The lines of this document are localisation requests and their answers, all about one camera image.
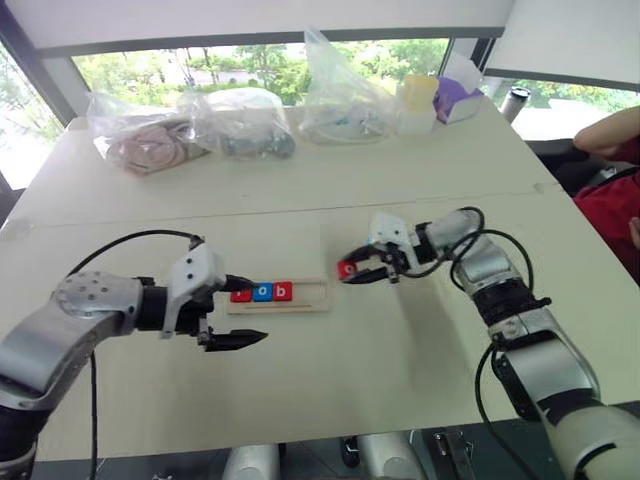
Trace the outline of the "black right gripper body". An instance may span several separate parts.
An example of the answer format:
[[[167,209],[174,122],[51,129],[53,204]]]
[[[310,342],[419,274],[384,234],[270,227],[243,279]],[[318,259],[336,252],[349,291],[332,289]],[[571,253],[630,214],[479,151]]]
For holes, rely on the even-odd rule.
[[[403,253],[399,246],[392,242],[374,242],[372,247],[384,264],[374,271],[374,282],[388,280],[396,284],[400,280],[400,274],[404,272]]]

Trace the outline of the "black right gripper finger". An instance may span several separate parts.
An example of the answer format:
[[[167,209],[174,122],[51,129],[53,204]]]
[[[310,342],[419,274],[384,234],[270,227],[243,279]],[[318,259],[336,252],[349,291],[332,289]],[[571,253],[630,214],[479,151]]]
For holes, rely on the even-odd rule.
[[[377,269],[364,269],[355,270],[348,273],[341,282],[350,285],[364,285],[372,284],[388,278],[388,271],[386,267],[380,267]]]
[[[380,258],[381,251],[373,244],[360,246],[343,256],[344,262],[360,263],[371,258]]]

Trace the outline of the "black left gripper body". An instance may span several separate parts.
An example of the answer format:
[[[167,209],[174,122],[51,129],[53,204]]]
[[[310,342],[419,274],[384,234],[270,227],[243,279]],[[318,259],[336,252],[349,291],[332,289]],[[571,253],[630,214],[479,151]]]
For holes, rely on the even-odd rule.
[[[201,347],[218,347],[207,316],[214,311],[214,294],[223,291],[226,279],[188,283],[188,279],[171,281],[171,319],[174,333],[195,337]]]

